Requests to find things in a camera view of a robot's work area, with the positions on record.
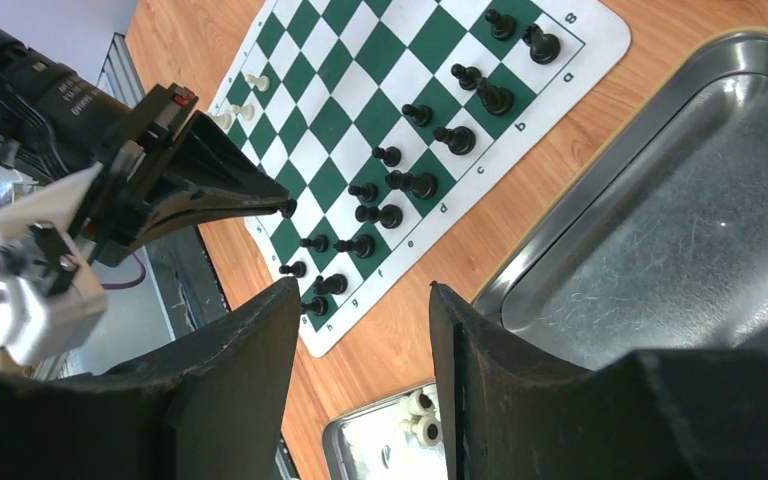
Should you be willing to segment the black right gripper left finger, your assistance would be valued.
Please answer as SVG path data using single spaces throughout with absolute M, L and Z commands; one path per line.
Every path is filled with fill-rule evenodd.
M 0 479 L 270 479 L 300 323 L 282 278 L 101 375 L 0 372 Z

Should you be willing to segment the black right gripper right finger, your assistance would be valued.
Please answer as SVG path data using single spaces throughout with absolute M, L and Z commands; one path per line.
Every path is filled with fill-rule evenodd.
M 432 283 L 451 479 L 768 479 L 768 349 L 642 349 L 590 371 Z

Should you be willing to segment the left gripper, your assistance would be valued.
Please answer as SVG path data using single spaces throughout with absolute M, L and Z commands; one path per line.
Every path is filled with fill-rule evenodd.
M 67 232 L 93 245 L 89 260 L 119 265 L 142 246 L 203 223 L 278 212 L 288 191 L 260 171 L 206 114 L 190 89 L 157 85 L 94 150 L 101 168 Z M 160 199 L 199 199 L 152 206 Z

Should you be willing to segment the black knight piece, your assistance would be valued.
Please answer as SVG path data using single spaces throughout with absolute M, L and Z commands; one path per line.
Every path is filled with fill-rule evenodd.
M 490 115 L 505 115 L 513 107 L 513 93 L 505 87 L 493 85 L 487 78 L 481 78 L 478 81 L 476 92 Z

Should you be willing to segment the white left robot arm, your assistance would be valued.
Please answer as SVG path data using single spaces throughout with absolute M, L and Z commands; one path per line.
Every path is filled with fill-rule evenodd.
M 93 261 L 118 265 L 202 223 L 295 212 L 197 101 L 170 84 L 127 106 L 0 29 L 0 167 L 43 185 L 90 172 L 64 228 L 92 239 Z

